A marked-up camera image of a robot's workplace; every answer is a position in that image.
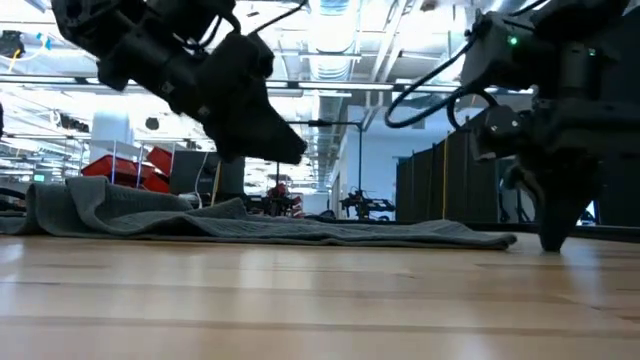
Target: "white cylinder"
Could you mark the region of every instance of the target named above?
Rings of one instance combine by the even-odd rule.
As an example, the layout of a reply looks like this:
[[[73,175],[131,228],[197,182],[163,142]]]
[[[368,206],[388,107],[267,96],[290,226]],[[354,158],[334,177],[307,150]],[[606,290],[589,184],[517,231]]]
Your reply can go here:
[[[91,140],[116,141],[119,144],[133,145],[134,133],[129,121],[129,114],[114,110],[96,111],[93,115],[93,124],[91,126]],[[107,154],[112,154],[104,146],[97,145],[91,145],[89,151],[89,162],[91,163]],[[118,154],[118,156],[130,158],[123,154]]]

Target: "red object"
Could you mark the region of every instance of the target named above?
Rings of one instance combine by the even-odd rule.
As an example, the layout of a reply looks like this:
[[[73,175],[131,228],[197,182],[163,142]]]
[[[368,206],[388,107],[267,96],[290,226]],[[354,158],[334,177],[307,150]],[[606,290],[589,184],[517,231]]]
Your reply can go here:
[[[167,176],[171,174],[172,158],[173,155],[171,155],[170,152],[159,147],[154,147],[149,155],[147,155],[147,160]]]
[[[285,197],[287,196],[287,186],[283,183],[280,183],[275,187],[269,189],[269,191],[267,191],[267,196],[271,198]]]
[[[165,175],[153,172],[149,177],[142,183],[142,187],[154,192],[169,193],[169,178]]]
[[[117,184],[134,186],[138,177],[138,164],[131,160],[116,157],[115,182]],[[105,155],[82,169],[83,176],[106,176],[111,179],[113,171],[113,156]],[[153,167],[142,165],[140,170],[140,182],[142,183],[153,173]]]

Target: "gray towel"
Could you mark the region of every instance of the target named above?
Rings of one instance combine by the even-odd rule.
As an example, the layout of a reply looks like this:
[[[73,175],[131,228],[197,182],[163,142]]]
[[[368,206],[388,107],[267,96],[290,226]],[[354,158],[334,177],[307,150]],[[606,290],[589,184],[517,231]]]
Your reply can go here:
[[[0,233],[291,245],[506,249],[510,234],[484,234],[447,220],[415,225],[327,224],[248,215],[241,200],[194,210],[177,196],[112,185],[104,177],[33,184],[24,218],[0,218]]]

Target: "wooden table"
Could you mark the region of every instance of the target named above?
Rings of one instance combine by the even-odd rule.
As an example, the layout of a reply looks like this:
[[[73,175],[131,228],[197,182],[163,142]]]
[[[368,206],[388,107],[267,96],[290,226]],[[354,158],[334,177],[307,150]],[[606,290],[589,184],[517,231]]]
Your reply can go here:
[[[0,359],[640,358],[640,246],[0,238]]]

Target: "cable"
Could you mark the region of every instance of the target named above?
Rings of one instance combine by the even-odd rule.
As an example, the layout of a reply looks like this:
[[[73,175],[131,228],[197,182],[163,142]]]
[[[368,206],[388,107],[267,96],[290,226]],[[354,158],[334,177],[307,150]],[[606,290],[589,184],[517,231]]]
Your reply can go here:
[[[510,13],[509,16],[520,16],[520,15],[522,15],[524,13],[528,13],[529,11],[537,8],[538,6],[540,6],[540,5],[544,4],[544,3],[546,3],[547,1],[549,1],[549,0],[534,1],[531,4],[523,7],[522,9]]]
[[[38,56],[42,55],[44,50],[46,50],[46,48],[47,48],[47,40],[48,39],[49,39],[49,35],[45,34],[44,36],[42,36],[42,38],[40,39],[40,41],[42,41],[42,45],[40,46],[40,48],[35,53],[33,53],[31,56],[27,56],[25,58],[19,58],[18,57],[21,54],[20,50],[16,50],[16,52],[13,54],[12,57],[0,55],[0,58],[7,59],[7,60],[11,61],[10,65],[9,65],[9,69],[7,70],[7,72],[10,73],[11,70],[13,70],[13,67],[15,66],[15,64],[18,63],[18,62],[33,60],[33,59],[37,58]]]
[[[284,18],[288,18],[289,16],[297,13],[298,11],[302,10],[302,8],[305,7],[305,5],[307,5],[308,2],[309,2],[309,0],[302,0],[300,2],[300,4],[298,6],[296,6],[295,8],[293,8],[293,9],[287,11],[286,13],[284,13],[284,14],[282,14],[280,16],[277,16],[277,17],[267,21],[266,23],[258,26],[255,30],[253,30],[251,32],[251,34],[259,33],[260,31],[264,30],[265,28],[277,23],[278,21],[280,21],[280,20],[282,20]]]
[[[543,3],[547,2],[548,0],[538,0],[535,1],[533,3],[531,3],[528,6],[525,6],[524,8],[512,12],[511,14],[509,14],[509,16],[519,16],[522,15],[540,5],[542,5]],[[465,34],[469,40],[467,42],[467,44],[456,54],[454,55],[452,58],[450,58],[449,60],[445,61],[444,63],[442,63],[440,66],[438,66],[437,68],[435,68],[433,71],[431,71],[429,74],[425,75],[424,77],[422,77],[420,80],[416,81],[414,84],[412,84],[409,88],[405,89],[405,91],[403,91],[400,96],[398,96],[392,103],[391,106],[389,106],[389,108],[387,109],[387,112],[385,113],[384,116],[384,123],[392,128],[392,129],[399,129],[399,128],[404,128],[407,126],[411,126],[415,123],[417,123],[418,121],[433,115],[435,112],[439,111],[440,109],[444,108],[445,106],[447,107],[447,118],[449,120],[449,123],[451,124],[451,126],[456,129],[456,130],[460,130],[461,126],[460,124],[458,124],[458,121],[455,118],[455,103],[456,100],[462,98],[463,96],[466,95],[479,95],[482,98],[484,98],[488,103],[489,103],[489,107],[491,106],[496,106],[498,105],[498,102],[491,96],[489,95],[489,93],[487,93],[486,91],[482,90],[482,89],[468,89],[464,86],[459,87],[458,89],[456,89],[453,93],[451,93],[451,95],[449,95],[447,98],[445,98],[444,100],[440,101],[439,103],[431,106],[430,108],[422,111],[421,113],[412,116],[406,120],[403,121],[399,121],[399,122],[394,122],[391,120],[391,114],[393,113],[393,110],[395,110],[396,107],[398,107],[398,105],[400,105],[400,103],[402,103],[402,101],[404,101],[404,99],[407,98],[407,96],[409,96],[409,94],[411,94],[412,92],[414,92],[417,88],[419,88],[420,86],[422,86],[423,84],[425,84],[427,81],[432,80],[433,78],[435,78],[438,74],[440,74],[442,71],[444,71],[446,68],[448,68],[449,66],[453,65],[456,61],[458,61],[458,59],[464,55],[466,52],[469,51],[469,49],[471,49],[471,47],[473,46],[473,44],[475,43],[477,37],[475,36],[475,34],[471,31],[468,31]]]
[[[455,63],[460,56],[464,55],[467,51],[469,51],[469,49],[471,48],[471,46],[473,46],[474,42],[476,40],[476,37],[473,35],[469,35],[469,41],[467,42],[467,44],[462,48],[462,50],[460,50],[456,55],[454,55],[452,58],[450,58],[449,60],[445,61],[444,63],[442,63],[440,66],[438,66],[437,68],[435,68],[432,72],[428,73],[427,75],[425,75],[423,78],[421,78],[420,80],[416,81],[415,83],[413,83],[411,86],[409,86],[405,91],[403,91],[400,96],[398,96],[392,103],[391,106],[389,106],[389,109],[387,109],[387,112],[384,115],[384,123],[392,128],[392,129],[399,129],[399,128],[404,128],[407,126],[411,126],[415,123],[417,123],[418,121],[426,118],[429,115],[434,114],[436,111],[444,108],[445,106],[447,106],[447,104],[449,104],[449,102],[453,99],[453,101],[455,101],[456,99],[462,97],[460,94],[464,93],[466,90],[464,88],[458,88],[457,90],[455,90],[450,96],[448,96],[446,99],[440,101],[439,103],[437,103],[436,105],[428,108],[427,110],[419,113],[418,115],[412,116],[406,120],[403,121],[399,121],[399,122],[394,122],[391,120],[391,114],[393,113],[393,110],[395,110],[396,107],[398,107],[398,105],[400,105],[400,103],[402,103],[402,101],[404,101],[404,99],[406,99],[407,96],[409,96],[409,94],[411,94],[412,92],[414,92],[417,88],[419,88],[420,86],[422,86],[424,83],[426,83],[427,81],[433,79],[434,77],[436,77],[438,74],[440,74],[442,71],[444,71],[446,68],[448,68],[449,66],[451,66],[453,63]]]
[[[456,101],[458,99],[467,95],[477,95],[488,102],[489,107],[498,106],[498,101],[485,90],[468,90],[464,87],[460,88],[459,90],[461,91],[455,97],[451,97],[449,103],[447,104],[447,119],[449,120],[449,124],[451,124],[451,126],[456,129],[456,131],[462,130],[460,123],[456,119],[455,113]]]
[[[196,43],[196,44],[189,44],[187,42],[184,42],[183,46],[189,50],[195,50],[195,51],[204,50],[204,48],[211,45],[211,43],[213,42],[213,39],[216,37],[216,34],[218,33],[218,29],[220,28],[221,23],[222,23],[222,16],[218,16],[216,20],[216,24],[213,26],[213,30],[203,42]]]
[[[204,153],[204,159],[202,159],[202,165],[200,165],[200,170],[198,171],[198,176],[196,176],[196,183],[194,185],[194,191],[196,192],[196,196],[198,197],[198,209],[202,209],[202,198],[200,197],[200,193],[198,192],[198,183],[200,183],[200,175],[202,171],[204,171],[204,166],[207,164],[207,159],[209,158],[209,152]]]

